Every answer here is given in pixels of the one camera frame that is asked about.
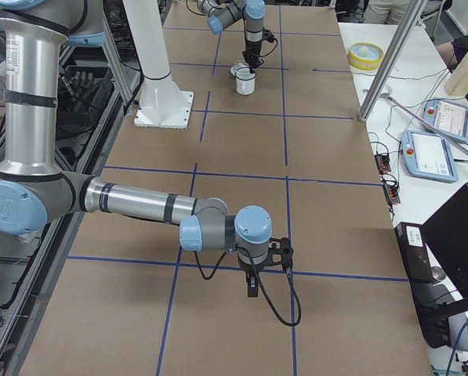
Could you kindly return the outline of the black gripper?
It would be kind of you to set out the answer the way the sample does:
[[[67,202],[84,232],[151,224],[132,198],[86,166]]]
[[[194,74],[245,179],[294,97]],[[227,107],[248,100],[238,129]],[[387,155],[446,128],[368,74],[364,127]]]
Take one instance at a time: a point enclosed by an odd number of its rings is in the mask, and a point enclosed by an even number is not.
[[[254,52],[245,50],[242,52],[242,55],[243,55],[244,61],[249,66],[249,70],[251,74],[254,74],[256,72],[256,67],[260,67],[264,63],[263,58],[261,58],[260,55],[255,54]]]
[[[255,266],[246,264],[244,266],[245,275],[246,275],[246,284],[247,286],[247,295],[249,298],[258,297],[258,281],[257,281],[257,270]]]

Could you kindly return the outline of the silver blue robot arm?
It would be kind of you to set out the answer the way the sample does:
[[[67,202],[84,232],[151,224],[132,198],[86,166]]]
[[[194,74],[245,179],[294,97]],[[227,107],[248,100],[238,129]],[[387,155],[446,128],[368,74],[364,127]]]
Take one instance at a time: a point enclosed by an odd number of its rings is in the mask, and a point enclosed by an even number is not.
[[[111,212],[170,223],[188,251],[234,252],[248,294],[264,287],[260,271],[273,262],[269,213],[250,205],[236,214],[218,198],[106,183],[66,172],[55,162],[60,47],[105,41],[100,1],[0,1],[5,31],[5,156],[0,162],[0,231],[21,235],[74,212]]]
[[[263,43],[265,2],[248,1],[197,1],[199,12],[206,16],[213,34],[221,34],[239,20],[244,22],[245,51],[242,53],[251,73],[263,64],[261,49]]]

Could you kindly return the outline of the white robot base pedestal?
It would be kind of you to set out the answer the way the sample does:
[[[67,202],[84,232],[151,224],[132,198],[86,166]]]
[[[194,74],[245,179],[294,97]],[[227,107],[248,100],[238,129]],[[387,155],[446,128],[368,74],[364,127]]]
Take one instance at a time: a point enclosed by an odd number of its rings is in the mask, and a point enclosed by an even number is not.
[[[123,2],[143,75],[135,125],[185,129],[193,92],[182,91],[173,81],[156,1]]]

